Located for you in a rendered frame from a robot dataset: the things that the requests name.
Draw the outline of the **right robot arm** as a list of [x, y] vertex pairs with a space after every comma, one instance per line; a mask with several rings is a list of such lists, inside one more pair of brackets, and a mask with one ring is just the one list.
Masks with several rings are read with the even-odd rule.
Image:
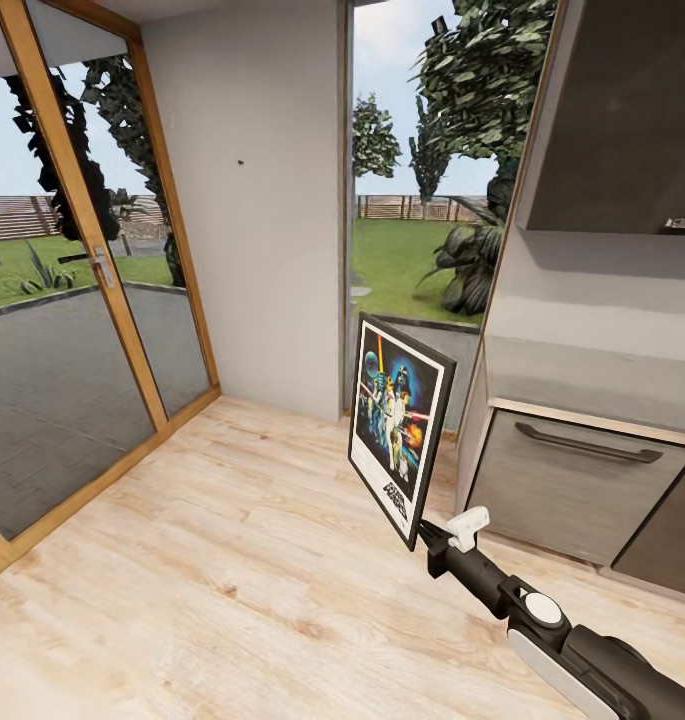
[[489, 523], [482, 505], [451, 519], [446, 530], [426, 519], [415, 523], [428, 547], [427, 573], [436, 579], [449, 571], [498, 620], [509, 618], [516, 654], [591, 720], [685, 720], [684, 686], [620, 638], [572, 626], [548, 595], [477, 549], [476, 532]]

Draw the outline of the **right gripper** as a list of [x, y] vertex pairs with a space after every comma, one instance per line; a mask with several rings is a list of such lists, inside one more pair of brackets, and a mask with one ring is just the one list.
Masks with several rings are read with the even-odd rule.
[[415, 529], [428, 547], [427, 573], [436, 579], [449, 571], [474, 595], [478, 576], [493, 565], [493, 561], [481, 553], [477, 545], [467, 552], [449, 545], [451, 536], [446, 536], [449, 532], [426, 519], [415, 523]]

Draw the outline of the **poster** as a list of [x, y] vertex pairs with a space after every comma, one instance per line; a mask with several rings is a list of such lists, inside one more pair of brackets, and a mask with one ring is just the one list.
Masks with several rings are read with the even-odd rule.
[[359, 312], [348, 460], [410, 552], [458, 362]]

